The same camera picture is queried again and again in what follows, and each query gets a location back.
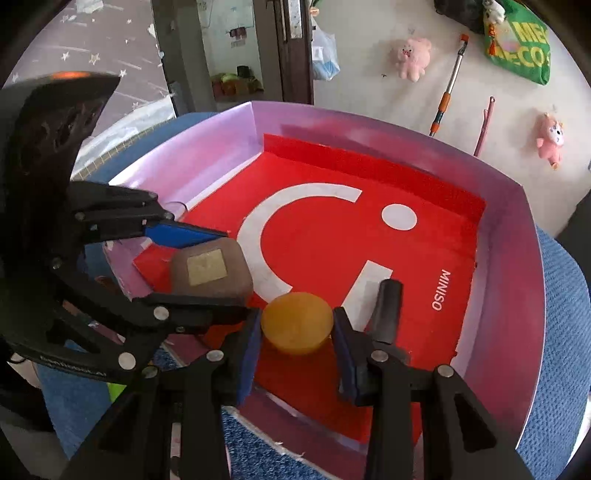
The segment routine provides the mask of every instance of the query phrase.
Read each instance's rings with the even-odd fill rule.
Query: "pink plush toy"
[[[426,38],[409,38],[406,44],[398,50],[400,60],[400,78],[409,78],[416,82],[425,75],[425,68],[431,61],[431,42]]]
[[[562,146],[564,145],[563,125],[556,118],[546,113],[540,128],[540,137],[535,139],[538,145],[538,155],[550,162],[553,169],[558,169],[562,161]]]

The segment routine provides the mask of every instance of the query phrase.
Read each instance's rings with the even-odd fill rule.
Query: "brown sponge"
[[[179,250],[170,261],[172,293],[197,297],[252,296],[252,276],[242,248],[232,238]]]

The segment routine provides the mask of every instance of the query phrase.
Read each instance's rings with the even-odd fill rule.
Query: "red mat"
[[[410,354],[411,365],[433,369],[455,356],[484,207],[478,197],[411,167],[266,135],[265,151],[183,221],[228,231],[233,238],[244,227],[239,241],[255,290],[268,301],[283,284],[335,307],[356,285],[346,309],[355,317],[356,306],[365,305],[357,312],[365,322],[375,292],[365,287],[363,278],[356,280],[368,265],[367,272],[378,275],[385,271],[388,276],[391,270],[391,277],[404,284],[397,345]],[[266,279],[266,267],[252,259],[259,242],[263,262],[279,282]],[[135,259],[157,291],[170,291],[168,260],[173,253],[151,245]],[[376,286],[380,278],[371,280]],[[264,307],[261,296],[255,294],[251,304]],[[219,346],[227,331],[212,328],[205,340]],[[327,428],[367,441],[371,409],[338,397],[330,342],[311,355],[293,357],[265,341],[255,379]],[[418,434],[418,410],[414,420]]]

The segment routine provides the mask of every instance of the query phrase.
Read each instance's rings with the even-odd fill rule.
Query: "white wall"
[[[263,83],[254,16],[251,19],[249,14],[252,12],[252,0],[201,0],[201,2],[207,5],[207,9],[200,13],[199,18],[210,75],[235,74],[238,65],[248,65],[254,76]],[[233,7],[236,7],[237,13],[231,10]],[[228,31],[242,25],[247,27],[245,44],[232,48],[234,39],[230,37]]]

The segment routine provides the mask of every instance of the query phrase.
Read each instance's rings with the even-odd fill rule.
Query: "mop handle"
[[[439,124],[441,123],[441,119],[443,118],[443,114],[447,110],[447,106],[449,105],[450,100],[452,99],[452,90],[453,86],[456,83],[457,74],[460,71],[460,65],[462,64],[462,59],[464,58],[464,52],[466,51],[466,47],[468,46],[469,37],[466,34],[462,34],[460,37],[460,41],[462,42],[462,46],[460,50],[457,52],[456,64],[453,66],[452,77],[449,79],[449,83],[447,84],[447,88],[445,93],[443,93],[443,97],[441,97],[441,102],[439,103],[439,108],[437,110],[437,115],[435,116],[435,120],[431,125],[431,131],[429,132],[429,137],[434,137],[439,130]]]

